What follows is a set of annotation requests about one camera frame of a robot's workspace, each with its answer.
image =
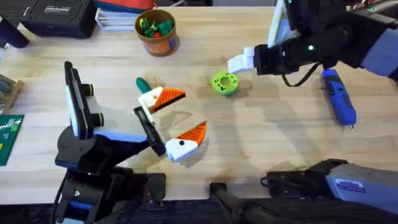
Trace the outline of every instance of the blue glue gun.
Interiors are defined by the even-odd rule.
[[[324,70],[322,72],[322,79],[337,121],[342,126],[349,126],[353,130],[356,123],[356,112],[336,70]]]

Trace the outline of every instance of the green teal toy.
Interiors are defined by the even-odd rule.
[[[173,30],[174,22],[170,19],[167,19],[166,22],[161,22],[159,24],[159,32],[162,36],[167,35],[169,32]]]
[[[171,32],[173,30],[174,22],[168,19],[160,24],[154,21],[149,25],[147,18],[143,18],[139,20],[139,25],[141,26],[144,36],[154,38],[156,32],[158,32],[162,37]]]
[[[149,86],[149,84],[141,77],[138,77],[136,79],[136,84],[137,84],[137,87],[138,87],[138,89],[140,89],[142,94],[152,90],[152,88]]]
[[[239,80],[235,74],[222,71],[211,79],[211,87],[221,95],[230,95],[238,89]]]
[[[149,28],[149,22],[148,22],[147,18],[140,19],[139,25],[141,26],[142,30],[147,30]]]

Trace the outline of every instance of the green circuit board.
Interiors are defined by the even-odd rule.
[[[24,115],[0,115],[0,166],[7,164]]]

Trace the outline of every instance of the green ring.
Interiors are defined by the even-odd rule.
[[[221,83],[221,80],[225,79],[227,79],[227,85]],[[213,76],[210,84],[217,93],[221,95],[230,95],[238,89],[239,80],[235,74],[222,71]]]

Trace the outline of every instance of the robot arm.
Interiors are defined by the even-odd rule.
[[[310,16],[313,8],[303,10],[301,1],[289,2],[285,1],[290,28],[297,29],[301,36],[272,47],[245,48],[243,55],[228,62],[230,73],[256,68],[258,75],[288,75],[302,65],[321,63],[328,69],[341,61],[398,81],[397,0],[378,1],[350,12],[329,8],[338,13],[328,14],[327,19]],[[326,14],[320,5],[313,11]]]

